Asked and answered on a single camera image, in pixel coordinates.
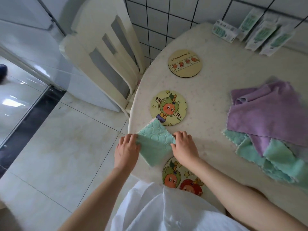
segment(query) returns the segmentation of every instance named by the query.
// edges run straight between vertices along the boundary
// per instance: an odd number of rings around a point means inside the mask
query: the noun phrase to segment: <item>white clothing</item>
[[[195,194],[141,181],[121,203],[111,230],[249,231]]]

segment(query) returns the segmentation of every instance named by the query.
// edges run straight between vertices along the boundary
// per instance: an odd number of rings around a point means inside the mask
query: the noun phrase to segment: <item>cartoon coaster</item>
[[[202,68],[199,57],[187,49],[174,52],[168,59],[168,65],[172,73],[184,78],[195,76]]]
[[[164,126],[178,124],[186,116],[187,104],[184,97],[176,91],[161,91],[153,97],[150,113]]]
[[[164,166],[163,183],[170,188],[179,188],[180,190],[185,190],[198,196],[202,196],[206,190],[204,183],[191,171],[177,162],[175,157],[169,159]]]

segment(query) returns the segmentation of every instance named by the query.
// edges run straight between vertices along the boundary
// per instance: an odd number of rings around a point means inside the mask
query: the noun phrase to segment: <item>green towel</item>
[[[296,158],[283,142],[271,139],[261,157],[245,133],[225,130],[223,134],[237,146],[237,155],[254,162],[269,177],[308,189],[308,164]]]
[[[170,144],[175,144],[175,138],[157,118],[154,118],[138,132],[137,143],[141,144],[140,155],[153,167],[161,163],[165,155],[172,151]]]

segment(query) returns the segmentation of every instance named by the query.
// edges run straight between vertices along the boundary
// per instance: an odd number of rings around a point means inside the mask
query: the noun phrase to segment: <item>forearm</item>
[[[58,231],[104,230],[129,172],[113,169]]]
[[[196,174],[230,214],[256,230],[308,230],[294,217],[260,194],[216,170],[203,160],[192,160],[189,169]]]

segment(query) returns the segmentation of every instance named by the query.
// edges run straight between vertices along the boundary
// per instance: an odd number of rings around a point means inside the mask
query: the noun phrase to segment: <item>table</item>
[[[137,133],[152,120],[149,111],[153,96],[163,90],[175,90],[187,101],[182,122],[167,126],[170,133],[182,130],[191,134],[199,155],[212,166],[238,182],[263,192],[270,201],[308,225],[308,194],[287,183],[267,177],[255,164],[237,156],[236,147],[221,132],[225,129],[231,105],[232,89],[258,86],[270,76],[290,81],[302,98],[308,101],[308,55],[281,48],[271,57],[244,49],[237,39],[228,43],[211,33],[212,24],[203,23],[173,40],[144,73],[131,109],[128,132]],[[202,60],[202,70],[194,77],[175,76],[168,68],[169,56],[179,49],[194,51]],[[166,159],[149,167],[139,157],[132,174],[147,182],[162,184]],[[223,210],[210,195],[210,203]]]

